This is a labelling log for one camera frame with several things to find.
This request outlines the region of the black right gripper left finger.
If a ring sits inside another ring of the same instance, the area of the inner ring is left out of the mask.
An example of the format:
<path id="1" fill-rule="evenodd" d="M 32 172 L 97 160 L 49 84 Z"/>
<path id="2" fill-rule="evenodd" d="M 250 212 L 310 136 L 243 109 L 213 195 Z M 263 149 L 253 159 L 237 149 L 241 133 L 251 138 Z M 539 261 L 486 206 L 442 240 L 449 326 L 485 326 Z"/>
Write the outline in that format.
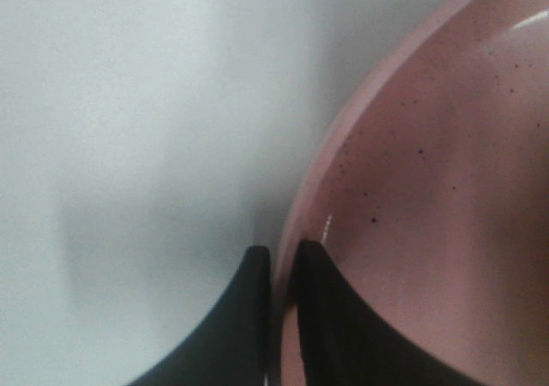
<path id="1" fill-rule="evenodd" d="M 267 367 L 270 255 L 246 250 L 211 311 L 133 385 L 263 385 Z"/>

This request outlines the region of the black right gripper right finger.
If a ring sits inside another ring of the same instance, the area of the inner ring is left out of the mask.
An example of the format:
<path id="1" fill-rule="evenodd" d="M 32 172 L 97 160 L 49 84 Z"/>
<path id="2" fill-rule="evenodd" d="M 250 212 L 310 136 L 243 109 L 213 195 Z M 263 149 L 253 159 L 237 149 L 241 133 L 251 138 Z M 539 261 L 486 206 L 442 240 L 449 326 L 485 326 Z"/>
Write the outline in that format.
<path id="1" fill-rule="evenodd" d="M 475 385 L 413 344 L 351 287 L 317 241 L 293 265 L 299 344 L 309 385 Z"/>

